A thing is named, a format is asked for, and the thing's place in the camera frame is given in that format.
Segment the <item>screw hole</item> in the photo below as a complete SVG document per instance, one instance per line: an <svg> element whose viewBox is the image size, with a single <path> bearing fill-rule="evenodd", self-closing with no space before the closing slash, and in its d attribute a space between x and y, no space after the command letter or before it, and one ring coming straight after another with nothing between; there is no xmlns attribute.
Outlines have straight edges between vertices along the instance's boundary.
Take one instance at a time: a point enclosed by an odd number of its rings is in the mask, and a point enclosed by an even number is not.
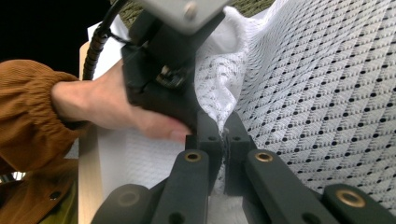
<svg viewBox="0 0 396 224"><path fill-rule="evenodd" d="M183 224L186 218L180 213L172 213L169 216L169 224Z"/></svg>
<svg viewBox="0 0 396 224"><path fill-rule="evenodd" d="M186 154L186 161L199 161L201 159L201 155L195 152Z"/></svg>
<svg viewBox="0 0 396 224"><path fill-rule="evenodd" d="M259 152L256 154L256 159L259 161L268 162L268 161L272 161L274 158L270 154Z"/></svg>
<svg viewBox="0 0 396 224"><path fill-rule="evenodd" d="M352 207L364 207L366 202L364 199L357 193L349 189L339 189L335 192L337 198Z"/></svg>
<svg viewBox="0 0 396 224"><path fill-rule="evenodd" d="M320 219L317 216L310 214L310 213L303 214L303 221L306 224L320 224L321 223Z"/></svg>

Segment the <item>black background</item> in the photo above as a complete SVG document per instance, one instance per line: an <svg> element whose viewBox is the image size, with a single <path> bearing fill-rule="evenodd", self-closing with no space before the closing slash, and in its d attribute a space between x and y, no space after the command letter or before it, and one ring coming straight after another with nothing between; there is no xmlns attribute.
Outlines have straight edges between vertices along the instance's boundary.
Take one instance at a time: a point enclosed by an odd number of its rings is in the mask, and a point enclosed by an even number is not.
<svg viewBox="0 0 396 224"><path fill-rule="evenodd" d="M30 59L77 76L87 28L109 8L107 0L2 1L0 61Z"/></svg>

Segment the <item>human hand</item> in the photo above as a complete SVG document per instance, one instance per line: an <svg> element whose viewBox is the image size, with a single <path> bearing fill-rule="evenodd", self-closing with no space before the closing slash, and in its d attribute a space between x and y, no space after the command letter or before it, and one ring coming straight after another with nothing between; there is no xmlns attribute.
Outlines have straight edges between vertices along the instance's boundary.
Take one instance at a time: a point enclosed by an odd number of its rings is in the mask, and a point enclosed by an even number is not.
<svg viewBox="0 0 396 224"><path fill-rule="evenodd" d="M129 104L122 77L122 60L94 81L60 82L52 103L64 121L88 120L108 129L135 127L145 136L185 142L189 129L180 121Z"/></svg>

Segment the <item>white cloth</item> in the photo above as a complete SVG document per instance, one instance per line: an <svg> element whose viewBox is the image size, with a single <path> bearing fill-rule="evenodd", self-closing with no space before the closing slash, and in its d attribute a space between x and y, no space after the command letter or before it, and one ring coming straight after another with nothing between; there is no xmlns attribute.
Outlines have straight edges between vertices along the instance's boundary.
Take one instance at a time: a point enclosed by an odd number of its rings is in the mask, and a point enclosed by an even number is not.
<svg viewBox="0 0 396 224"><path fill-rule="evenodd" d="M236 111L309 188L358 187L396 215L396 2L277 0L260 20L225 12L197 55L202 108L220 128ZM209 222L232 223L216 211Z"/></svg>

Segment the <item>finger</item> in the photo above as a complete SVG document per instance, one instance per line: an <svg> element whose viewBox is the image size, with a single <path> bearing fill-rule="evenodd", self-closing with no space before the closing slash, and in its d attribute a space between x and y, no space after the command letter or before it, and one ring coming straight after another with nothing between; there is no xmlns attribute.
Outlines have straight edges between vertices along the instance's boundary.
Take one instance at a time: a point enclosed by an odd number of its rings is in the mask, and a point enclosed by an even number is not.
<svg viewBox="0 0 396 224"><path fill-rule="evenodd" d="M169 139L185 143L186 135L191 134L189 128L177 119L163 114L137 108L135 116L137 128L147 137Z"/></svg>

